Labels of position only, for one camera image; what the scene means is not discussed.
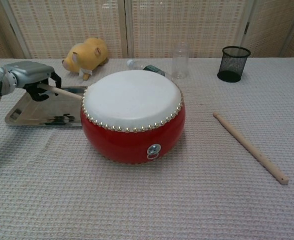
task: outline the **plastic bottle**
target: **plastic bottle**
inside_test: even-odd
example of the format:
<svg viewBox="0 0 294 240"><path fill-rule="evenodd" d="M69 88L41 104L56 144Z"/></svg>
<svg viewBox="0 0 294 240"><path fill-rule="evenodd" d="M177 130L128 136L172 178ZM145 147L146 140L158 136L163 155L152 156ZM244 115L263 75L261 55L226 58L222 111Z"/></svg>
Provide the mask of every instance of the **plastic bottle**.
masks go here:
<svg viewBox="0 0 294 240"><path fill-rule="evenodd" d="M132 59L127 61L127 66L130 70L146 70L146 71L151 71L154 73L158 73L162 76L168 77L169 79L171 79L171 76L162 71L161 69L158 69L157 67L145 62L145 61L134 61Z"/></svg>

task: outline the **black mesh pen holder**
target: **black mesh pen holder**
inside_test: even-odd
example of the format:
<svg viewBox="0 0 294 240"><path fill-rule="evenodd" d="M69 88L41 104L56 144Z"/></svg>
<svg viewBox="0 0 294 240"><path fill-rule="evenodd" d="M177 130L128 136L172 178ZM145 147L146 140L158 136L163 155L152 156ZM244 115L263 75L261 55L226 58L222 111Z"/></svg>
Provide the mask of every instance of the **black mesh pen holder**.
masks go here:
<svg viewBox="0 0 294 240"><path fill-rule="evenodd" d="M240 81L247 58L251 55L251 52L240 46L227 46L222 49L222 52L218 78L228 83Z"/></svg>

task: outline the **drum ring handle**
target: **drum ring handle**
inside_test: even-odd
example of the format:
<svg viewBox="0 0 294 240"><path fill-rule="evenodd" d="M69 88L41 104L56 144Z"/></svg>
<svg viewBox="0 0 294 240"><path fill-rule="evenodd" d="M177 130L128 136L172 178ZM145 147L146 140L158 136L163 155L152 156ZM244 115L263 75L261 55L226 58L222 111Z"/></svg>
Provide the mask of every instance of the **drum ring handle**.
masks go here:
<svg viewBox="0 0 294 240"><path fill-rule="evenodd" d="M147 159L153 160L156 159L159 156L159 152L161 150L161 145L160 144L152 144L150 147L147 149Z"/></svg>

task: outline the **wooden drumstick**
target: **wooden drumstick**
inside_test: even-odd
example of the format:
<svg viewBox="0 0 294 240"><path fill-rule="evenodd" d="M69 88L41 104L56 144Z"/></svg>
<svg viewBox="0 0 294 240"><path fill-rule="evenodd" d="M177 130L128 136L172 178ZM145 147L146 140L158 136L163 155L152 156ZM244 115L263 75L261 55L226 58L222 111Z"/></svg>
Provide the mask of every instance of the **wooden drumstick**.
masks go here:
<svg viewBox="0 0 294 240"><path fill-rule="evenodd" d="M214 112L213 116L219 120L222 126L224 126L232 136L234 136L281 184L288 184L289 178L255 146L246 140L228 121L221 117L217 112Z"/></svg>
<svg viewBox="0 0 294 240"><path fill-rule="evenodd" d="M77 95L77 94L74 94L72 92L65 91L65 90L62 90L60 88L50 86L50 85L47 85L47 84L40 83L38 85L38 88L45 89L47 91L51 91L52 93L62 94L62 95L68 96L68 97L72 97L72 98L77 99L77 100L82 99L82 97L80 95Z"/></svg>

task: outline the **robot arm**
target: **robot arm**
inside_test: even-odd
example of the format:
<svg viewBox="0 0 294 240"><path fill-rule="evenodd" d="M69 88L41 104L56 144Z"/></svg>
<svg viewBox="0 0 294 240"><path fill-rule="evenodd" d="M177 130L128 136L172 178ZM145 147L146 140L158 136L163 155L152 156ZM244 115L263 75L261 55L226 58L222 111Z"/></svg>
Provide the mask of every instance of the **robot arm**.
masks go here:
<svg viewBox="0 0 294 240"><path fill-rule="evenodd" d="M61 78L51 66L32 61L4 65L0 67L0 99L3 95L12 93L15 88L23 88L34 101L44 101L49 96L43 94L46 90L38 88L38 85L49 84L49 78L55 81L56 88L61 88Z"/></svg>

